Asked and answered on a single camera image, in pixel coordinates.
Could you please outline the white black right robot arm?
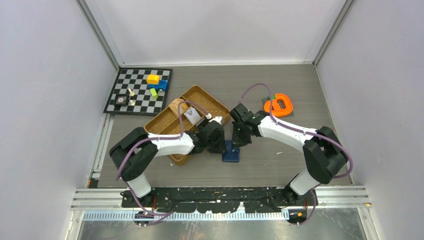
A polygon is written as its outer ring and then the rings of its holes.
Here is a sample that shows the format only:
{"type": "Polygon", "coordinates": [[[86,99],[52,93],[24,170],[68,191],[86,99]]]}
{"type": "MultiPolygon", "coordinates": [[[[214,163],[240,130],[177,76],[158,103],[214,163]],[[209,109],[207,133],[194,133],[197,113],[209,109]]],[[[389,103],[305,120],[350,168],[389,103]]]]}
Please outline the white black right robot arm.
{"type": "Polygon", "coordinates": [[[285,198],[291,205],[299,205],[314,187],[328,184],[350,161],[347,151],[329,127],[301,127],[277,119],[264,110],[253,113],[242,103],[234,107],[230,115],[235,146],[251,144],[251,137],[255,136],[279,141],[303,154],[306,169],[284,187],[285,198]]]}

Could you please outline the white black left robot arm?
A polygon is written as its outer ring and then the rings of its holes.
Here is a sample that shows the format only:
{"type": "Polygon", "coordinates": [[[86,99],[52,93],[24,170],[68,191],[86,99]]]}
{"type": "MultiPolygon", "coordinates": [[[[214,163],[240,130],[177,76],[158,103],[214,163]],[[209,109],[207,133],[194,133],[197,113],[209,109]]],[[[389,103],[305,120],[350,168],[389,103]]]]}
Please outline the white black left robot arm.
{"type": "Polygon", "coordinates": [[[118,178],[134,192],[134,200],[141,207],[153,202],[152,188],[145,175],[154,158],[168,155],[195,155],[208,151],[211,154],[225,152],[223,118],[204,119],[197,131],[183,134],[155,134],[137,127],[109,150],[118,178]]]}

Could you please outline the blue leather card holder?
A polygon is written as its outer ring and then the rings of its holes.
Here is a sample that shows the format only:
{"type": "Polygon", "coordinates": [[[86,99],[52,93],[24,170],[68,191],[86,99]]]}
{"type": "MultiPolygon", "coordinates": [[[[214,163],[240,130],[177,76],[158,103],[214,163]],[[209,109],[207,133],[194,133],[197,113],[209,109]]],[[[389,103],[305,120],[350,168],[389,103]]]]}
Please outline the blue leather card holder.
{"type": "Polygon", "coordinates": [[[224,163],[239,163],[240,148],[233,145],[232,140],[225,140],[226,151],[221,155],[221,161],[224,163]]]}

